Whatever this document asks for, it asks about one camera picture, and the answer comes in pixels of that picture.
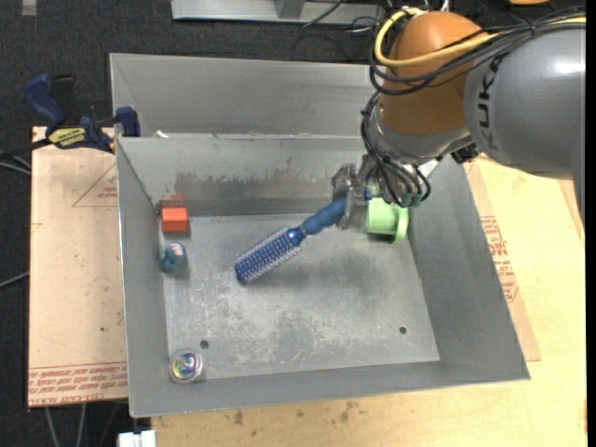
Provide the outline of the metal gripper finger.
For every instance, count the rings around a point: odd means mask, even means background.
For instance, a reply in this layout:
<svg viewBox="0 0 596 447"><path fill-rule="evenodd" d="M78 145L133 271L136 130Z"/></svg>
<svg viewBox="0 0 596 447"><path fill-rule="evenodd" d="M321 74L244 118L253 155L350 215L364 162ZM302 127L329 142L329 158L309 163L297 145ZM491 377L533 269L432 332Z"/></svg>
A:
<svg viewBox="0 0 596 447"><path fill-rule="evenodd" d="M355 164L344 164L332 177L332 198L346 197L359 188L359 172Z"/></svg>
<svg viewBox="0 0 596 447"><path fill-rule="evenodd" d="M356 196L345 197L344 214L337 222L339 230L366 231L368 202Z"/></svg>

